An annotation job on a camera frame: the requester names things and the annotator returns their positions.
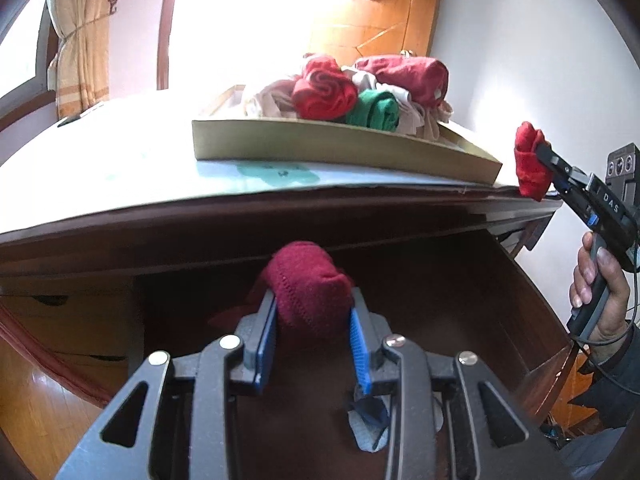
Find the green cloth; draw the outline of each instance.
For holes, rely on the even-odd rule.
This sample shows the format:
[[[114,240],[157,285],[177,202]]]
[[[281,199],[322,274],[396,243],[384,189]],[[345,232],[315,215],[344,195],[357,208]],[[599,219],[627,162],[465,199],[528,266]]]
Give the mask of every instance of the green cloth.
[[[347,124],[394,132],[400,118],[398,101],[391,92],[363,90],[347,113]]]

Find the person's arm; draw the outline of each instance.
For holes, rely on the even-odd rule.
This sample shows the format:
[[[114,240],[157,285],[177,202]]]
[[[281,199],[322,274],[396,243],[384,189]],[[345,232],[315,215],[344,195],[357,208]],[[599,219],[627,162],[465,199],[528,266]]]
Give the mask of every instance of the person's arm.
[[[569,289],[571,304],[576,308],[591,301],[591,283],[596,275],[595,265],[590,259],[592,244],[593,234],[586,233],[578,251],[574,282]],[[609,251],[598,250],[597,263],[598,270],[607,280],[610,295],[590,339],[606,341],[622,334],[628,327],[625,317],[630,290],[620,264]],[[637,327],[634,326],[626,337],[611,345],[592,346],[591,355],[618,382],[640,391],[640,330]],[[593,370],[589,365],[580,369],[582,373],[591,373]],[[596,408],[600,420],[610,428],[626,425],[639,402],[639,396],[626,392],[597,371],[591,387],[571,401],[579,406]]]

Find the human hand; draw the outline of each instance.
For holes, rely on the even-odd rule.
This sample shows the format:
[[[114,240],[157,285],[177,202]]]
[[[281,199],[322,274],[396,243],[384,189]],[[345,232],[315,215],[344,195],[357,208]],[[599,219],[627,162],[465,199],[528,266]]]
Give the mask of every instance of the human hand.
[[[596,266],[590,257],[592,245],[593,233],[585,233],[582,237],[582,247],[578,251],[578,265],[574,269],[574,282],[569,288],[569,299],[575,308],[580,308],[591,301],[591,283],[596,277]],[[609,299],[589,339],[606,341],[619,336],[627,328],[625,317],[630,289],[620,264],[609,251],[600,248],[597,261],[598,269],[609,285]],[[610,352],[607,353],[613,354],[617,348],[622,346],[623,341],[620,340],[617,343],[611,345],[613,348],[609,348]]]

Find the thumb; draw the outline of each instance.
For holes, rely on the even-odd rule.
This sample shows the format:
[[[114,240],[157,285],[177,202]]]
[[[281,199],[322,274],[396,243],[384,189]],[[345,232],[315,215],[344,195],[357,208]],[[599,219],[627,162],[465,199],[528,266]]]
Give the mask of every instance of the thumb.
[[[630,290],[620,264],[604,247],[598,249],[597,260],[602,277],[609,285],[610,294],[620,300],[622,306],[626,308]]]

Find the black device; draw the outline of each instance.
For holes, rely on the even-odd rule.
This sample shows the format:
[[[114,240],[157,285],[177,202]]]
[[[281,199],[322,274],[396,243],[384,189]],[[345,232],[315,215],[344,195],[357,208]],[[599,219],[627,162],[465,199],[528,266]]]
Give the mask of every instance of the black device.
[[[606,180],[595,174],[585,174],[570,166],[550,146],[541,143],[536,148],[538,160],[553,173],[553,183],[562,200],[594,233],[591,259],[598,248],[607,248],[627,272],[638,270],[638,205],[640,152],[634,144],[609,154]],[[581,342],[587,342],[609,298],[609,288],[597,272],[591,284],[591,301],[573,309],[567,328]]]
[[[350,340],[359,387],[391,395],[385,480],[436,478],[432,391],[442,393],[451,478],[568,480],[545,437],[472,352],[423,351],[392,334],[352,291]],[[202,352],[151,354],[98,416],[56,480],[238,480],[236,398],[261,393],[276,343],[276,301]]]

